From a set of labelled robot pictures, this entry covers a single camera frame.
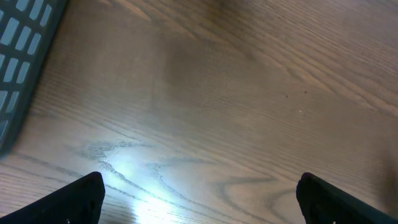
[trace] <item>brown wooden surface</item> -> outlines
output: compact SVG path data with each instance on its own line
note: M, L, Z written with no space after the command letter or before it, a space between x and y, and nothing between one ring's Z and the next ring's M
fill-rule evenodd
M98 170L101 223L304 223L313 172L385 212L395 0L70 0L0 215Z

